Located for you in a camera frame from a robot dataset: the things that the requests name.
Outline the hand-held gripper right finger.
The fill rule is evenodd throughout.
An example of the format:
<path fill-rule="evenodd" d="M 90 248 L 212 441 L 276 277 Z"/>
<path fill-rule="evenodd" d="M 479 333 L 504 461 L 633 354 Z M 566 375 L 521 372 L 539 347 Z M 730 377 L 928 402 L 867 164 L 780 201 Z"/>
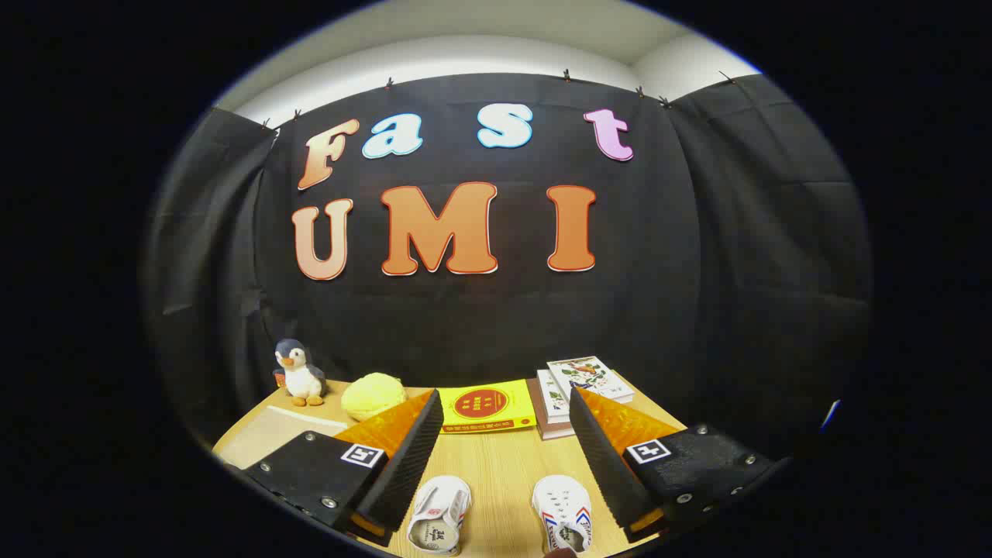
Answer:
<path fill-rule="evenodd" d="M 581 387 L 570 423 L 630 543 L 698 529 L 776 473 L 775 460 L 709 424 L 679 428 Z"/>

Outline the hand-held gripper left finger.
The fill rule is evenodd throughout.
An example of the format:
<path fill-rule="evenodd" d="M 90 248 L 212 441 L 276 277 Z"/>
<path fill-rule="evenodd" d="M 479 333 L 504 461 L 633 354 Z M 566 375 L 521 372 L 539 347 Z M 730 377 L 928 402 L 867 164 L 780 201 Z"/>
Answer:
<path fill-rule="evenodd" d="M 245 467 L 244 477 L 323 529 L 389 543 L 442 426 L 432 389 L 334 436 L 304 431 Z"/>

